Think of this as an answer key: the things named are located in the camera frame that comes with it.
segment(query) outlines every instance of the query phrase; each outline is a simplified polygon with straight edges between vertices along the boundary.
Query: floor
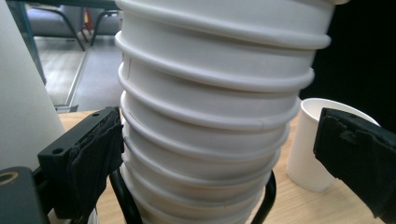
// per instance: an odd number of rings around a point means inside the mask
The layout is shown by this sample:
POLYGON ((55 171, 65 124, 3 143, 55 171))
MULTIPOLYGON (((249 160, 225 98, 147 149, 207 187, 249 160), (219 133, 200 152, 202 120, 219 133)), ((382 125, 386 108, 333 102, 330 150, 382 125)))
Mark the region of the floor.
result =
POLYGON ((46 89, 59 113, 120 105, 122 58, 114 36, 97 36, 92 47, 84 43, 86 51, 76 40, 36 37, 35 42, 46 89))

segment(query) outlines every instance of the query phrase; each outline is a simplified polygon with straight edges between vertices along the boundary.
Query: stack of paper cups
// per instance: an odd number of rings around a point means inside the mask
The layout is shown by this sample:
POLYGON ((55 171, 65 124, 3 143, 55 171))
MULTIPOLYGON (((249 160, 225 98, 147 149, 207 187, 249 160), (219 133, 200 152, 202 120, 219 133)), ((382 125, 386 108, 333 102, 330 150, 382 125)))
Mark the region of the stack of paper cups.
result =
POLYGON ((244 223, 314 77, 331 1, 118 0, 123 178, 145 223, 244 223))

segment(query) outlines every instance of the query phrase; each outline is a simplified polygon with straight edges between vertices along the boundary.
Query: black wire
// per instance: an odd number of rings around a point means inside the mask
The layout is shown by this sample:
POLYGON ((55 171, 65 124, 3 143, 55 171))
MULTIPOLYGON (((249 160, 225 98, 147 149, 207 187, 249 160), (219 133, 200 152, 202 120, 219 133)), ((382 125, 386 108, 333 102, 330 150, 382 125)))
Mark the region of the black wire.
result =
POLYGON ((143 224, 139 210, 134 203, 134 198, 131 192, 127 189, 125 182, 122 179, 120 169, 117 169, 110 174, 111 186, 119 201, 120 208, 127 224, 143 224))
POLYGON ((276 179, 274 172, 271 173, 271 177, 265 186, 265 196, 262 200, 262 205, 257 211, 256 216, 251 221, 251 224, 262 224, 265 218, 268 216, 272 206, 274 205, 276 198, 276 179))

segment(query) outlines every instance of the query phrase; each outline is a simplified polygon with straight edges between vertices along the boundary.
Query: screw hole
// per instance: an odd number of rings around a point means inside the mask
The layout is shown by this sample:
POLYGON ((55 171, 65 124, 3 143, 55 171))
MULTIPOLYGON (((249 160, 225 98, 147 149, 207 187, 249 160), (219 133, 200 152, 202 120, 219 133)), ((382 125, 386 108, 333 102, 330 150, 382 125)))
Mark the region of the screw hole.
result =
POLYGON ((18 172, 15 171, 0 174, 0 186, 12 182, 17 177, 18 177, 18 172))
POLYGON ((54 149, 53 151, 52 151, 52 154, 60 154, 60 153, 62 153, 64 151, 64 149, 63 148, 56 148, 56 149, 54 149))

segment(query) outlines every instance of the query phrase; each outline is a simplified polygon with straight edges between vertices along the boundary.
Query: chair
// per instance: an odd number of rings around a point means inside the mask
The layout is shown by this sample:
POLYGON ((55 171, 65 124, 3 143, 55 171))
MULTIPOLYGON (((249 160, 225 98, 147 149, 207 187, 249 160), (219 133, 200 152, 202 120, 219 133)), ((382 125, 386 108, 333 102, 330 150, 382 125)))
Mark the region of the chair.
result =
MULTIPOLYGON (((59 6, 58 9, 33 7, 27 10, 33 36, 75 38, 83 51, 84 46, 78 39, 78 32, 84 25, 84 8, 59 6)), ((81 32, 85 41, 87 37, 81 32)))
POLYGON ((97 35, 115 35, 120 30, 120 13, 117 10, 90 8, 89 13, 93 26, 91 46, 97 35))

